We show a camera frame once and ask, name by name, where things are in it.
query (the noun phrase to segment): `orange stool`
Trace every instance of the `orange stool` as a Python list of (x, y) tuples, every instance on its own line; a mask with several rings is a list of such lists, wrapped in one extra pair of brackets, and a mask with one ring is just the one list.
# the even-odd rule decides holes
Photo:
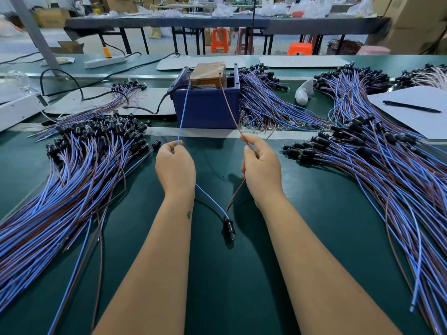
[(228, 53), (228, 32), (225, 28), (214, 28), (211, 36), (211, 52), (215, 53), (217, 49), (223, 49), (225, 53)]
[(311, 43), (292, 42), (287, 55), (312, 55), (313, 45)]
[[(239, 28), (239, 32), (237, 35), (237, 44), (236, 44), (236, 55), (243, 54), (245, 52), (245, 44), (242, 43), (242, 37), (244, 35), (247, 35), (247, 29), (246, 28)], [(251, 36), (249, 36), (249, 47), (251, 47), (251, 55), (254, 53), (254, 47), (252, 45), (252, 39)]]

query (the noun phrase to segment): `forearm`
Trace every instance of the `forearm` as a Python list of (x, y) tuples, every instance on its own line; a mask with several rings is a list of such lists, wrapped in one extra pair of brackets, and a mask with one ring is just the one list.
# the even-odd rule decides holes
[(94, 335), (183, 334), (194, 191), (166, 196)]
[(261, 211), (303, 335), (400, 334), (286, 197)]

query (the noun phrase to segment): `gray floor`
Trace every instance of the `gray floor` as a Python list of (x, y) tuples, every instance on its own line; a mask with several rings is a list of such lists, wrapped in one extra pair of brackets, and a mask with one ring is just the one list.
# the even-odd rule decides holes
[[(146, 38), (148, 38), (149, 54), (160, 54), (166, 55), (174, 51), (174, 44), (172, 37), (163, 37), (161, 39), (150, 39), (150, 29), (144, 29), (146, 33)], [(140, 29), (126, 29), (127, 38), (129, 40), (132, 52), (145, 53), (144, 43), (142, 40), (142, 35)], [(105, 36), (105, 41), (121, 50), (124, 50), (124, 44), (122, 42), (121, 36)], [(183, 36), (177, 35), (177, 45), (178, 50), (181, 54), (185, 54), (185, 48), (183, 44)], [(200, 54), (202, 54), (202, 37), (200, 40)], [(321, 45), (320, 54), (326, 53), (327, 42), (335, 36), (324, 37), (323, 43)], [(359, 40), (364, 42), (366, 40), (366, 35), (347, 35), (346, 39)], [(275, 35), (272, 45), (272, 54), (280, 54), (280, 52), (287, 52), (291, 42), (299, 41), (299, 36), (296, 35)], [(102, 45), (99, 40), (98, 35), (92, 35), (89, 37), (84, 37), (78, 40), (79, 43), (85, 43), (84, 52), (86, 54), (102, 54)], [(186, 42), (188, 46), (189, 55), (197, 55), (196, 49), (196, 39), (195, 36), (187, 35)], [(232, 43), (228, 55), (235, 55), (235, 49), (237, 44), (237, 33), (232, 38)], [(206, 54), (211, 54), (210, 47), (206, 46)], [(254, 54), (261, 55), (264, 49), (264, 38), (255, 37), (254, 38)], [(119, 55), (121, 52), (119, 50), (110, 48), (112, 55)]]

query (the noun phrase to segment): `power strip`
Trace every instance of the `power strip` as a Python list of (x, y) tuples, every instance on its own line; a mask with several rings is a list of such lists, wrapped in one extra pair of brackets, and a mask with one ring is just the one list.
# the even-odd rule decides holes
[(109, 65), (114, 65), (114, 64), (123, 63), (123, 62), (126, 62), (126, 57), (121, 55), (121, 56), (115, 56), (115, 57), (111, 57), (111, 58), (99, 58), (99, 59), (95, 59), (95, 60), (85, 61), (84, 67), (86, 69), (93, 69), (93, 68), (109, 66)]

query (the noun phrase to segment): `hand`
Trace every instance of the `hand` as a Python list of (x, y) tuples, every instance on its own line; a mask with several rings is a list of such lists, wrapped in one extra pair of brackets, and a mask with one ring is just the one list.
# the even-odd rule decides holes
[(257, 152), (249, 145), (244, 147), (242, 173), (258, 208), (262, 208), (272, 197), (284, 196), (281, 184), (281, 164), (276, 152), (262, 138), (244, 134), (241, 140), (254, 144)]
[(184, 148), (182, 140), (179, 145), (177, 141), (172, 141), (160, 147), (155, 171), (165, 190), (165, 196), (175, 193), (194, 193), (196, 182), (194, 161)]

